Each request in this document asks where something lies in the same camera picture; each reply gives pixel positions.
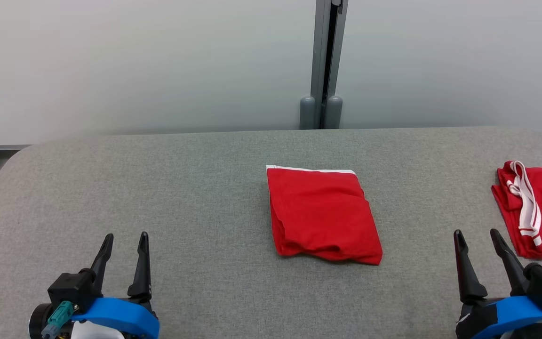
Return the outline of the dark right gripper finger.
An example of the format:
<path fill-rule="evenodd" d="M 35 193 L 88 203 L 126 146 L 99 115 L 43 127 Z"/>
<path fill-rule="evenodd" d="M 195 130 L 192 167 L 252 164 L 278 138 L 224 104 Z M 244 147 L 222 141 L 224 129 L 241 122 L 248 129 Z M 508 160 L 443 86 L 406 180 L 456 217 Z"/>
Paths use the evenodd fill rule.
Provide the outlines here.
<path fill-rule="evenodd" d="M 461 230 L 454 231 L 453 237 L 460 301 L 465 305 L 475 305 L 485 300 L 488 293 L 479 282 L 469 258 L 469 247 Z"/>
<path fill-rule="evenodd" d="M 509 248 L 499 230 L 491 229 L 490 236 L 495 253 L 501 258 L 510 284 L 510 296 L 525 295 L 529 281 L 524 275 L 524 268 L 516 254 Z"/>

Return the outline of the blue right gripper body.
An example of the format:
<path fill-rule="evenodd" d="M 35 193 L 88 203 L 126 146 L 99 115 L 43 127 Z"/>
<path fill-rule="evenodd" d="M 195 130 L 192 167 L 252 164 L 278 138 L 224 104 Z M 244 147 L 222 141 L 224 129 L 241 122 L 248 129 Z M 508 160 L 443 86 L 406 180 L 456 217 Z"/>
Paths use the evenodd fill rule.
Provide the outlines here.
<path fill-rule="evenodd" d="M 465 305 L 456 323 L 458 339 L 492 339 L 542 321 L 542 309 L 527 296 L 514 296 L 482 306 Z"/>

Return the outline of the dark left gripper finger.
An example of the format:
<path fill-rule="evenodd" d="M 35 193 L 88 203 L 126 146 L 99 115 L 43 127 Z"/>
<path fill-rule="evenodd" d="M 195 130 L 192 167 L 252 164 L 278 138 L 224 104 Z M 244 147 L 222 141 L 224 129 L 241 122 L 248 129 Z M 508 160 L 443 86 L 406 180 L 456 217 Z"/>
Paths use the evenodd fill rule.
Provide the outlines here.
<path fill-rule="evenodd" d="M 151 299 L 151 262 L 149 255 L 149 236 L 142 232 L 137 246 L 138 260 L 135 268 L 133 283 L 128 288 L 131 299 Z"/>
<path fill-rule="evenodd" d="M 105 236 L 104 241 L 97 252 L 90 268 L 92 272 L 93 283 L 103 283 L 105 269 L 108 260 L 111 258 L 114 235 L 109 233 Z"/>

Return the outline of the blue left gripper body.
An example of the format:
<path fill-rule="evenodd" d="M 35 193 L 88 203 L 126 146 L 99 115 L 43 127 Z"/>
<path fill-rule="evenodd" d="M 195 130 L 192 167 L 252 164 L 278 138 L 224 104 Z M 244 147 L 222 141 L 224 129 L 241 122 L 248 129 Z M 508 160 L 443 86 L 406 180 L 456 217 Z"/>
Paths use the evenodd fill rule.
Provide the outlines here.
<path fill-rule="evenodd" d="M 159 320 L 144 306 L 122 299 L 97 298 L 86 313 L 73 314 L 72 321 L 89 321 L 143 339 L 159 338 Z"/>

